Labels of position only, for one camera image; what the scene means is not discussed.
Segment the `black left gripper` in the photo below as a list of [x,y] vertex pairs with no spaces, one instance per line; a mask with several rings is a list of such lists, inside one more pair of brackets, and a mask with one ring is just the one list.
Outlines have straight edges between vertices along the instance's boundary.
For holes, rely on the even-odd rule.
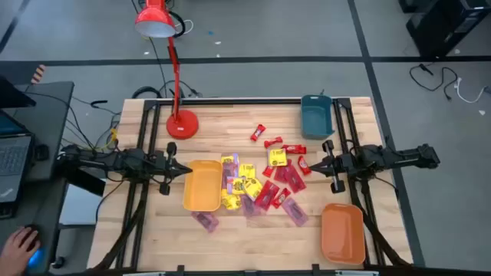
[[163,181],[158,183],[160,185],[159,192],[164,196],[168,196],[170,194],[170,183],[174,178],[193,171],[192,169],[189,169],[189,167],[177,162],[177,160],[174,158],[176,151],[176,144],[174,142],[169,142],[166,146],[166,152],[155,150],[151,156],[155,165],[153,174],[155,176],[163,177]]

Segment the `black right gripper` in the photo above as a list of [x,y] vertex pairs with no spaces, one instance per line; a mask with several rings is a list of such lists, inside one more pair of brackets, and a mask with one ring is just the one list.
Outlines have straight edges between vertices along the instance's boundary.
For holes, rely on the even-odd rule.
[[342,156],[333,154],[334,144],[332,140],[326,140],[322,144],[323,150],[328,154],[320,162],[311,165],[312,172],[321,173],[325,177],[331,177],[331,191],[333,193],[341,193],[346,190],[343,180],[340,180],[338,174],[345,173],[346,168],[342,162]]

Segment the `long red candy pack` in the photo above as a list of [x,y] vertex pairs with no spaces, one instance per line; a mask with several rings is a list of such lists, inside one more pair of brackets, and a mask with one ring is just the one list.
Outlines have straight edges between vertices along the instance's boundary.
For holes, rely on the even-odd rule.
[[267,180],[261,192],[259,193],[259,195],[256,197],[254,201],[255,206],[265,211],[268,211],[272,204],[273,199],[276,197],[278,192],[279,192],[279,187],[275,183]]
[[285,173],[287,172],[289,166],[291,165],[292,161],[290,159],[287,160],[287,165],[286,166],[278,166],[275,175],[274,175],[274,180],[277,182],[281,183],[287,183],[288,180],[286,179]]
[[303,179],[293,165],[288,165],[285,168],[284,177],[294,193],[300,192],[306,188]]

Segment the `pink candy pack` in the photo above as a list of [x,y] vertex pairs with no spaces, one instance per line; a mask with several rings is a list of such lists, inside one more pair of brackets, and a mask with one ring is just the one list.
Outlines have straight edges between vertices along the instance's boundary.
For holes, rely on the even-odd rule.
[[239,177],[239,155],[237,153],[237,164],[222,164],[222,189],[226,190],[228,194],[232,194],[230,192],[230,183],[232,178]]
[[261,210],[255,206],[254,202],[247,195],[240,195],[242,212],[245,217],[261,215]]
[[298,227],[302,227],[308,221],[308,216],[293,198],[288,197],[282,203],[282,208]]
[[191,216],[197,220],[208,233],[215,231],[219,220],[210,212],[191,212]]

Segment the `yellow plastic bin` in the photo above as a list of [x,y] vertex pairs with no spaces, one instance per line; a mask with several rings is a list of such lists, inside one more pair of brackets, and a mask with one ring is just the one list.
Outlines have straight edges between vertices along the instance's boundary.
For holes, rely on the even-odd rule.
[[183,207],[192,212],[214,212],[221,204],[222,164],[215,160],[193,160],[186,175]]

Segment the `teal plastic bin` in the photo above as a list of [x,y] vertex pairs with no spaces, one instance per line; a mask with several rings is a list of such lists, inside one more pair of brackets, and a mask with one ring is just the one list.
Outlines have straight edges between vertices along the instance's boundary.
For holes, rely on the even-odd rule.
[[334,133],[331,118],[332,99],[323,95],[301,98],[301,132],[307,140],[323,140]]

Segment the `black power adapter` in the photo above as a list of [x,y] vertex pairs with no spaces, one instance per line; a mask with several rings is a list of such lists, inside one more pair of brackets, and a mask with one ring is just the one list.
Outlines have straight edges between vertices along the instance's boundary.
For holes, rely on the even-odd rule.
[[35,161],[41,162],[49,159],[49,147],[46,144],[39,144],[35,147],[34,159]]

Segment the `dark grey desk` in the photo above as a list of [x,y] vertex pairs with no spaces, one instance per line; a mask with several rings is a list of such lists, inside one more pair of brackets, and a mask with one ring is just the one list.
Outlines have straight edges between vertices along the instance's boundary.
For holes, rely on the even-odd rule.
[[27,93],[36,106],[7,112],[33,132],[40,144],[46,144],[50,153],[48,160],[36,162],[29,171],[14,217],[0,219],[0,250],[7,237],[21,226],[36,224],[44,232],[42,261],[35,269],[27,269],[27,276],[44,276],[48,273],[58,244],[58,221],[67,182],[54,174],[54,161],[73,90],[74,84],[70,81],[30,86]]

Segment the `red desk lamp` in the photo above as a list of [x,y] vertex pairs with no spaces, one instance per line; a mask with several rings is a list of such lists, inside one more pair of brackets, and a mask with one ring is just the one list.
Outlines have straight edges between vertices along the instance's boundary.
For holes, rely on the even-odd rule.
[[197,132],[199,121],[192,111],[180,109],[180,63],[173,39],[176,34],[175,24],[170,12],[165,7],[165,0],[145,1],[145,7],[137,15],[135,28],[148,38],[166,38],[168,40],[170,60],[173,65],[175,83],[173,112],[167,119],[166,129],[169,135],[175,139],[189,139]]

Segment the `grey laptop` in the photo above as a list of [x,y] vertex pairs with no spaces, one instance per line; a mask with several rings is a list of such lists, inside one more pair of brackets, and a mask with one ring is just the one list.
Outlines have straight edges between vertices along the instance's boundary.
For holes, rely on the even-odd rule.
[[28,164],[33,135],[0,110],[0,219],[15,215]]

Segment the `black computer mouse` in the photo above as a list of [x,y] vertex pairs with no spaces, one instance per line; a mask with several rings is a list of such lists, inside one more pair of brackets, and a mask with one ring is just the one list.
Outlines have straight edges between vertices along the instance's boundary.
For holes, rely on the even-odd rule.
[[40,243],[40,247],[34,252],[34,254],[29,258],[28,260],[28,270],[35,269],[37,266],[40,265],[43,255],[44,255],[44,249],[43,249],[43,244],[44,244],[44,232],[42,231],[41,227],[36,224],[27,224],[25,225],[26,228],[30,228],[30,232],[26,235],[26,237],[22,240],[22,242],[25,242],[28,236],[32,232],[37,232],[36,238],[31,242],[31,244],[28,246],[27,251],[31,251],[37,242]]

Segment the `orange black striped block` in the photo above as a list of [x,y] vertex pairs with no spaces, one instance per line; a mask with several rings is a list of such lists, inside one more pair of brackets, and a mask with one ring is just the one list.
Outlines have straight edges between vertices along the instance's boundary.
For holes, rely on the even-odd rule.
[[41,79],[44,75],[45,69],[46,69],[46,67],[43,64],[39,64],[36,67],[35,72],[33,73],[32,77],[31,77],[31,83],[32,84],[38,84],[41,82]]

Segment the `black monitor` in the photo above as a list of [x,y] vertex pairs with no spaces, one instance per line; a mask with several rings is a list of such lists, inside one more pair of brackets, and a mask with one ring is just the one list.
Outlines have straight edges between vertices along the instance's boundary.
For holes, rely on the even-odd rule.
[[0,109],[34,107],[36,102],[0,75]]

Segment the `black computer tower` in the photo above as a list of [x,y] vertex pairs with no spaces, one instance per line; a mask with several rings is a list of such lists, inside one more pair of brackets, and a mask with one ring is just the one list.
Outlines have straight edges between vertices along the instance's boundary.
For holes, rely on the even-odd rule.
[[412,14],[406,28],[420,56],[446,56],[487,15],[491,0],[429,0]]

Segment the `black aluminium rig frame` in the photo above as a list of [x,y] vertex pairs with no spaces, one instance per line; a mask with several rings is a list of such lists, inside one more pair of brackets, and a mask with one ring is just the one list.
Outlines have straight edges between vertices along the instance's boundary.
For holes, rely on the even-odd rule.
[[[241,163],[252,163],[261,183],[267,162],[264,140],[281,136],[287,144],[305,144],[307,163],[319,162],[326,154],[320,140],[304,140],[300,134],[300,98],[279,99],[192,99],[182,110],[191,110],[199,119],[198,132],[189,140],[176,140],[178,162],[220,161],[222,154],[238,153]],[[137,145],[145,100],[125,100],[118,127],[119,147]],[[369,97],[352,97],[351,106],[362,144],[380,145],[381,138]],[[250,136],[258,124],[266,131],[257,142]],[[288,185],[269,181],[283,189]],[[312,173],[305,178],[307,188],[292,197],[309,216],[305,226],[297,227],[282,208],[271,207],[263,215],[245,217],[240,211],[220,206],[214,214],[219,225],[208,233],[183,207],[185,176],[170,185],[170,195],[159,194],[158,183],[150,184],[138,271],[290,271],[361,268],[361,265],[333,263],[321,251],[321,213],[328,203],[350,204],[349,191],[332,194],[331,179]],[[88,268],[98,264],[116,241],[122,229],[129,184],[124,183],[101,206],[94,233]],[[380,231],[405,261],[414,263],[407,240],[400,205],[394,189],[370,181],[377,224]]]

